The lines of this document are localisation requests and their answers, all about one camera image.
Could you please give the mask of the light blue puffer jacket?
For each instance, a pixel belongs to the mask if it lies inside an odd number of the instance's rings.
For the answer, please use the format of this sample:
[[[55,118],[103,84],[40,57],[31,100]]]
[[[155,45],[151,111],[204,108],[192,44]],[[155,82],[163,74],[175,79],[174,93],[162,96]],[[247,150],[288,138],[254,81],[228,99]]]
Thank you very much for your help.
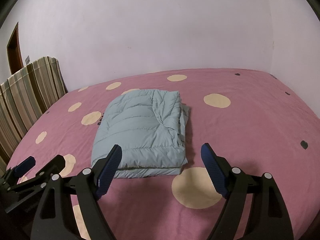
[[[107,106],[97,130],[91,164],[114,145],[122,150],[115,178],[179,175],[187,164],[185,129],[189,107],[178,91],[138,89]]]

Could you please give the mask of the striped fabric headboard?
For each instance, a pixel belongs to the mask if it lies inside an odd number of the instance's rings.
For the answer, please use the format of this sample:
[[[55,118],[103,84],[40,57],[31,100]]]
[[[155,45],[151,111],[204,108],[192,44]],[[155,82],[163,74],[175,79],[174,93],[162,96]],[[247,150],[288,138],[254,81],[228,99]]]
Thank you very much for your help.
[[[67,93],[54,57],[42,57],[1,84],[1,174],[35,122]]]

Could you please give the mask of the pink polka dot bed sheet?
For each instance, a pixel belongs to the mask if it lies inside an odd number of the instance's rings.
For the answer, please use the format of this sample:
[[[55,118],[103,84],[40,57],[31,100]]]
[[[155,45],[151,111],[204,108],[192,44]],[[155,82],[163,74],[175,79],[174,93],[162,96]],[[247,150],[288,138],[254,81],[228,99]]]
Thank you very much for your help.
[[[133,89],[179,91],[190,107],[187,167],[204,169],[200,149],[215,153],[248,174],[272,174],[284,198],[295,239],[319,211],[319,118],[291,89],[266,72],[243,69],[186,69],[158,72],[85,85],[69,92],[28,131],[9,166],[33,156],[32,178],[50,159],[67,157],[66,174],[91,164],[97,122],[84,116],[104,112],[116,97]],[[99,205],[117,239],[206,239],[224,205],[192,209],[172,192],[173,176],[115,179]]]

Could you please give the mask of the brown wooden door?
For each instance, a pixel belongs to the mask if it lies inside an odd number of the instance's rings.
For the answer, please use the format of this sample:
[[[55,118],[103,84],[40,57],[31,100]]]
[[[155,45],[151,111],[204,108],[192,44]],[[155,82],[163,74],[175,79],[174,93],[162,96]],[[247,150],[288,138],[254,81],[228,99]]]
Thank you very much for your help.
[[[7,44],[7,56],[10,72],[14,75],[20,69],[23,68],[23,61],[21,57],[19,35],[18,35],[18,23],[15,25],[11,37]]]

